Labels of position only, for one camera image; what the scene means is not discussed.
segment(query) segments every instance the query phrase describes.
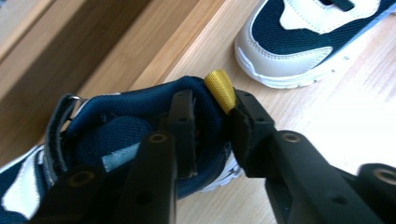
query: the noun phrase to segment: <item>shoe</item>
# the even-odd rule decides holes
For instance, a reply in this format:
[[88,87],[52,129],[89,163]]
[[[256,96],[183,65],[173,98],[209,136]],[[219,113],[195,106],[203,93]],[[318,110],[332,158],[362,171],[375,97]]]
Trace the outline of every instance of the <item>shoe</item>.
[[237,35],[238,63],[260,83],[296,88],[345,71],[361,37],[396,0],[264,0]]
[[[46,192],[74,167],[100,166],[110,174],[128,161],[134,162],[142,137],[163,128],[163,118],[173,113],[173,97],[184,90],[192,92],[196,168],[177,180],[177,197],[214,189],[240,175],[226,137],[226,114],[198,77],[96,96],[79,107],[77,102],[82,100],[66,94],[51,117],[45,144],[0,169],[0,223],[32,218]],[[177,151],[177,161],[188,159],[185,154]]]

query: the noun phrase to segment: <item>shoe upper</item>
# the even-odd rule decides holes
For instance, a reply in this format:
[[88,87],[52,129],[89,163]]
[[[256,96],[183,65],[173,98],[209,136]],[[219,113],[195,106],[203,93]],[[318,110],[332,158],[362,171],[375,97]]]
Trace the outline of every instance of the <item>shoe upper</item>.
[[250,15],[235,46],[246,66],[289,77],[331,58],[388,15],[395,0],[266,0]]
[[[192,91],[196,174],[177,180],[177,197],[209,185],[223,171],[231,147],[224,129],[226,114],[200,78],[183,77],[140,91],[93,97],[64,129],[77,100],[66,94],[49,122],[44,146],[0,169],[0,223],[32,217],[45,192],[73,167],[89,164],[110,173],[133,160],[142,136],[161,128],[173,96],[184,90]],[[183,160],[183,155],[177,153],[177,159]]]

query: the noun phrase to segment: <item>white leather panel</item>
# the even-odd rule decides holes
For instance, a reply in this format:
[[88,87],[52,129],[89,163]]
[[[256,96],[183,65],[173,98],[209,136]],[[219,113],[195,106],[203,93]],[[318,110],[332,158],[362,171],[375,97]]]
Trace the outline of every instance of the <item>white leather panel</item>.
[[335,5],[325,6],[319,0],[283,0],[285,9],[280,24],[286,30],[308,29],[327,34],[350,21],[376,13],[379,0],[350,0],[355,7],[345,12]]

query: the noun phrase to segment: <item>sneaker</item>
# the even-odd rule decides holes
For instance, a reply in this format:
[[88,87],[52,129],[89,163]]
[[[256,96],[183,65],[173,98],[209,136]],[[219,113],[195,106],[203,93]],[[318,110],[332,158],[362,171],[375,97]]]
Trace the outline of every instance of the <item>sneaker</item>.
[[235,39],[243,70],[272,88],[296,88],[345,71],[362,36],[396,0],[264,0]]
[[[196,167],[193,173],[179,176],[177,197],[213,189],[240,175],[225,134],[226,114],[198,77],[96,96],[77,111],[74,107],[80,99],[67,94],[51,117],[45,144],[0,169],[0,223],[29,220],[56,180],[74,167],[88,164],[110,173],[133,162],[142,136],[163,127],[163,118],[173,113],[173,96],[184,90],[192,92]],[[73,111],[76,115],[64,127]],[[177,151],[177,161],[188,160],[187,154]]]

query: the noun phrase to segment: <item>shoe sole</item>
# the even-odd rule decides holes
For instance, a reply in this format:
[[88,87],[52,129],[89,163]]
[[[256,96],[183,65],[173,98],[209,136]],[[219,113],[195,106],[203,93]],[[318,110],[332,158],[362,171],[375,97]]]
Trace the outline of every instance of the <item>shoe sole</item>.
[[221,175],[211,184],[201,189],[200,192],[209,192],[216,189],[217,187],[227,185],[228,183],[230,183],[231,180],[239,177],[242,173],[244,173],[242,168],[236,162],[235,157],[233,155],[230,157],[231,158],[227,161]]
[[396,14],[396,4],[393,4],[390,8],[381,13],[372,22],[367,24],[364,29],[357,33],[355,37],[346,44],[346,47],[339,50],[330,59],[300,75],[290,77],[268,77],[262,74],[258,74],[254,68],[253,63],[246,56],[244,51],[238,47],[238,38],[236,38],[236,40],[234,41],[236,60],[245,71],[245,73],[247,73],[253,79],[259,81],[261,84],[264,84],[265,86],[275,89],[294,89],[298,87],[308,86],[316,81],[322,80],[330,74],[344,74],[364,49],[361,46],[365,45],[369,37],[368,32],[366,31],[375,26],[390,13]]

